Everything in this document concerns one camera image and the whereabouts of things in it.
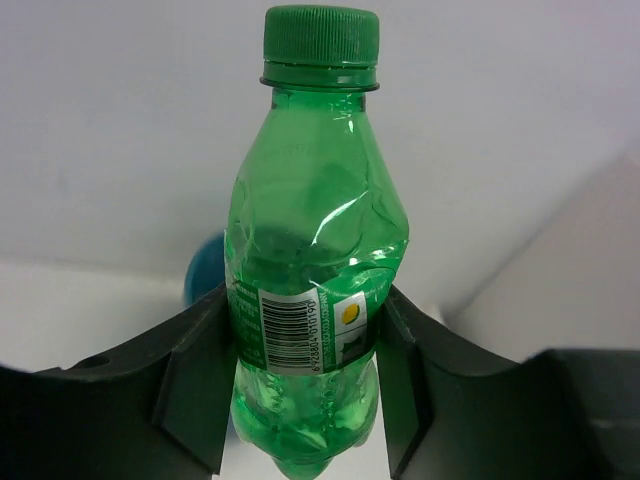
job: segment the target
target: yellow logo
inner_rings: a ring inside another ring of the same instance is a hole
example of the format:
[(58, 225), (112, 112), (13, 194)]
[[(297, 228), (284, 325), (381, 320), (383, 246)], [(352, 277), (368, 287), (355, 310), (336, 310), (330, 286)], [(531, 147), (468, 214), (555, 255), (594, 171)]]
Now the yellow logo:
[(349, 325), (350, 323), (355, 322), (359, 315), (360, 305), (358, 305), (357, 303), (352, 303), (344, 309), (344, 313), (342, 314), (342, 323), (344, 325)]

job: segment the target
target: white wall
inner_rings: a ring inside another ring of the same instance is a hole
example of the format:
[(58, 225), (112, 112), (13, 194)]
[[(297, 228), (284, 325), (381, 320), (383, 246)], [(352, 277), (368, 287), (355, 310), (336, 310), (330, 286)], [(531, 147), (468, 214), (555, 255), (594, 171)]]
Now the white wall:
[[(269, 105), (272, 3), (0, 3), (0, 253), (182, 275)], [(369, 107), (412, 222), (399, 284), (457, 308), (638, 134), (640, 2), (348, 4), (382, 21)]]

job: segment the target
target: bottle neck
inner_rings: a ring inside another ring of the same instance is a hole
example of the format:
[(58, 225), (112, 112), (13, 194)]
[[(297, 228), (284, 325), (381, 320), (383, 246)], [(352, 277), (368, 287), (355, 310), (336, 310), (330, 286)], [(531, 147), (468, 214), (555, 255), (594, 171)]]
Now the bottle neck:
[(366, 111), (363, 92), (318, 92), (274, 88), (271, 110), (318, 110), (351, 115)]

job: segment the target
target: bottle body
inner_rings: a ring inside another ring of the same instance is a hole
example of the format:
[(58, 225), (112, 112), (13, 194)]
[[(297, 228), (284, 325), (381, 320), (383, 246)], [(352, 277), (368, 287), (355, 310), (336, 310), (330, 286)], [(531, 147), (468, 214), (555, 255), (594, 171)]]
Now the bottle body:
[(375, 313), (407, 241), (364, 94), (274, 89), (234, 186), (225, 259), (242, 358), (234, 424), (289, 478), (314, 478), (373, 426)]

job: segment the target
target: white surface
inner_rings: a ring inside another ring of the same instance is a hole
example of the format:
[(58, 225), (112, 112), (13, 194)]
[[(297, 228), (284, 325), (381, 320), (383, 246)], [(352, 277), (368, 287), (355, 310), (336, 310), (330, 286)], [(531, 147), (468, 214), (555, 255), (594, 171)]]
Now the white surface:
[[(0, 363), (27, 370), (70, 367), (168, 319), (182, 283), (69, 265), (0, 259)], [(228, 435), (222, 480), (282, 480), (257, 448)], [(382, 415), (362, 447), (335, 459), (319, 480), (388, 480)]]
[[(176, 279), (269, 106), (267, 0), (0, 4), (0, 252)], [(637, 0), (377, 11), (372, 123), (412, 224), (399, 285), (450, 313), (640, 125)]]
[(585, 187), (448, 323), (517, 361), (551, 346), (640, 349), (639, 249), (640, 164), (625, 161)]

